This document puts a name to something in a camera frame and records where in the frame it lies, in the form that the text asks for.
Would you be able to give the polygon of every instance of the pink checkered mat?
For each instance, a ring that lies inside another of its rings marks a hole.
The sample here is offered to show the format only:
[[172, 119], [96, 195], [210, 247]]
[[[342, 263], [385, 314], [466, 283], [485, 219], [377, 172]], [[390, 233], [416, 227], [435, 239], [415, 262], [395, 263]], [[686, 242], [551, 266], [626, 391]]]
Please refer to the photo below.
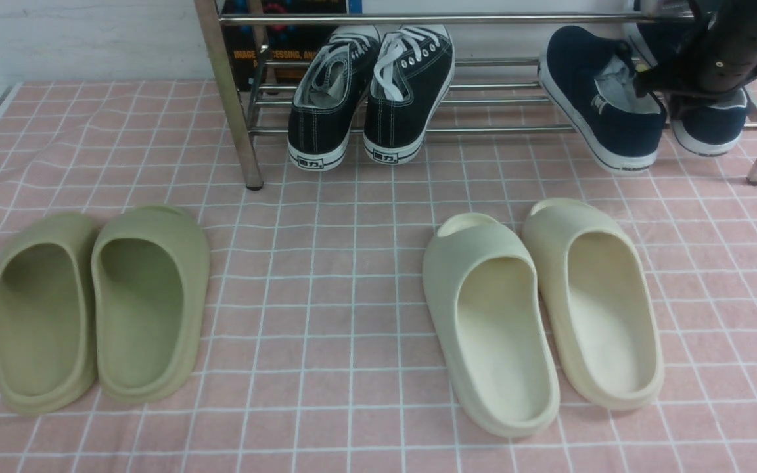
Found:
[[[517, 120], [564, 123], [549, 107], [434, 122]], [[24, 85], [0, 120], [0, 248], [61, 210], [107, 221], [168, 202], [206, 229], [213, 266], [179, 392], [124, 406], [96, 386], [42, 417], [0, 399], [0, 471], [757, 473], [757, 135], [719, 159], [671, 140], [648, 174], [613, 177], [577, 135], [429, 138], [397, 168], [356, 141], [324, 174], [286, 165], [272, 137], [258, 139], [265, 188], [248, 192], [211, 81]], [[507, 440], [451, 394], [421, 258], [451, 215], [518, 228], [546, 197], [582, 198], [633, 237], [667, 377], [654, 405], [610, 413], [560, 371], [557, 421]]]

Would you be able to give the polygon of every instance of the black canvas sneaker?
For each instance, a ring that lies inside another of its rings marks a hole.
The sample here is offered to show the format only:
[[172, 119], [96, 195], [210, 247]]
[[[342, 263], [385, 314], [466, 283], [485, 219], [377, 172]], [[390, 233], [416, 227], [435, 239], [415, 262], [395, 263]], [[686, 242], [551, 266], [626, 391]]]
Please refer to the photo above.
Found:
[[343, 160], [355, 109], [379, 55], [373, 26], [342, 26], [317, 52], [291, 104], [288, 155], [298, 167], [325, 171]]
[[403, 26], [384, 36], [367, 96], [367, 155], [381, 164], [411, 161], [453, 77], [454, 45], [444, 26]]

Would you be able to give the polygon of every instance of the sneaker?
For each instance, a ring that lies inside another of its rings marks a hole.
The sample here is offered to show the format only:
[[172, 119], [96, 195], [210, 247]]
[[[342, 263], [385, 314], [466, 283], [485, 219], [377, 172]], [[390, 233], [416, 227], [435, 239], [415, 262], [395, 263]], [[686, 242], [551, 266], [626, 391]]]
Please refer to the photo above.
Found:
[[342, 26], [317, 52], [294, 93], [288, 155], [299, 168], [327, 171], [340, 164], [355, 109], [379, 56], [373, 26]]
[[367, 96], [364, 146], [381, 164], [411, 161], [454, 77], [454, 45], [440, 25], [384, 36]]
[[539, 58], [539, 81], [586, 139], [595, 161], [618, 174], [656, 161], [667, 113], [652, 93], [637, 98], [627, 43], [579, 26], [557, 30]]
[[[640, 2], [634, 0], [629, 10], [639, 12]], [[651, 67], [676, 56], [690, 30], [688, 24], [624, 24], [627, 42]], [[732, 99], [695, 108], [679, 120], [670, 120], [670, 129], [686, 150], [700, 156], [720, 156], [738, 144], [748, 111], [747, 95], [739, 89]]]

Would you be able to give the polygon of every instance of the black object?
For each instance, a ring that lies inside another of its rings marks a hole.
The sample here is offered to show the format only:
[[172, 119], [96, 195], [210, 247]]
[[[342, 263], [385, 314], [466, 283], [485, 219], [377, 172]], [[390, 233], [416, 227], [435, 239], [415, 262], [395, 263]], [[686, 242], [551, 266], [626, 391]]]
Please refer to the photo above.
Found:
[[713, 13], [689, 4], [696, 24], [679, 54], [637, 73], [633, 83], [640, 97], [670, 94], [672, 119], [729, 99], [757, 79], [757, 0], [725, 0]]
[[373, 26], [343, 26], [318, 51], [288, 117], [288, 155], [299, 168], [325, 171], [342, 161], [352, 116], [373, 78], [379, 40]]
[[[417, 48], [408, 42], [411, 40]], [[377, 67], [392, 54], [395, 41], [405, 49], [391, 65], [393, 83], [400, 88], [402, 98], [386, 96], [378, 78], [373, 79], [364, 120], [367, 155], [380, 164], [404, 164], [417, 155], [428, 123], [454, 75], [454, 45], [444, 27], [403, 26], [389, 33], [382, 44], [385, 56], [378, 58]]]

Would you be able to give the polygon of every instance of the green slide sandal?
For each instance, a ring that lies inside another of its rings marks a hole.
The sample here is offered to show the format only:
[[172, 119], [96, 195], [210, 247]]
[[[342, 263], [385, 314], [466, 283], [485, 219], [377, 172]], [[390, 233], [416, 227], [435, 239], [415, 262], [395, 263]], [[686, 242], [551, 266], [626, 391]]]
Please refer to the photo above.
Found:
[[86, 215], [52, 215], [0, 255], [0, 392], [16, 413], [60, 409], [95, 381], [96, 236]]
[[107, 224], [92, 260], [99, 379], [118, 401], [156, 401], [192, 373], [210, 246], [183, 210], [145, 206]]

